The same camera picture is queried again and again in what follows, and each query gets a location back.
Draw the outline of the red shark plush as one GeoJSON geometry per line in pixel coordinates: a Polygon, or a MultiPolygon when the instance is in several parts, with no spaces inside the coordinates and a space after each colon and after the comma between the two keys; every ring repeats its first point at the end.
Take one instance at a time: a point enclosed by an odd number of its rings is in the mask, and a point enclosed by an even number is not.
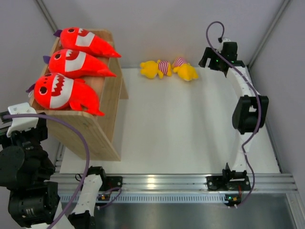
{"type": "Polygon", "coordinates": [[[86,52],[92,56],[121,58],[121,55],[104,39],[79,27],[57,30],[54,36],[60,39],[64,49],[86,52]]]}
{"type": "Polygon", "coordinates": [[[43,61],[51,73],[60,73],[71,79],[83,76],[116,77],[104,62],[82,51],[61,49],[51,56],[44,55],[43,61]]]}
{"type": "Polygon", "coordinates": [[[45,109],[85,111],[92,115],[104,116],[100,111],[97,93],[82,78],[71,79],[60,73],[47,73],[31,85],[26,93],[34,96],[45,109]]]}

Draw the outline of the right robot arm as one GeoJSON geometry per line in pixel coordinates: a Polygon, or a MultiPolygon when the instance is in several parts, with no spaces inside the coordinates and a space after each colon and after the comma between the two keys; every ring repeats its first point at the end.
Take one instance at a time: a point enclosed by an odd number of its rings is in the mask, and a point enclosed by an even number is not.
{"type": "Polygon", "coordinates": [[[264,126],[269,99],[256,91],[246,65],[237,59],[237,43],[227,38],[219,42],[220,46],[215,51],[210,47],[205,49],[199,65],[223,72],[232,84],[238,98],[232,115],[232,126],[237,132],[232,161],[226,163],[222,175],[208,177],[207,185],[212,191],[249,191],[251,186],[245,155],[254,135],[264,126]]]}

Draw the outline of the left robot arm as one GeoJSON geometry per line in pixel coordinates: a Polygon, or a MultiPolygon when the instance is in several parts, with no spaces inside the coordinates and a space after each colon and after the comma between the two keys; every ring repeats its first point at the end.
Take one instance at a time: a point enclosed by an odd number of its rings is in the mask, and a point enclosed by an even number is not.
{"type": "Polygon", "coordinates": [[[28,229],[94,229],[94,208],[100,190],[108,179],[102,167],[90,167],[84,173],[76,207],[61,215],[58,183],[51,182],[55,166],[41,141],[47,139],[46,120],[9,133],[1,129],[0,185],[10,191],[8,212],[15,222],[28,229]]]}

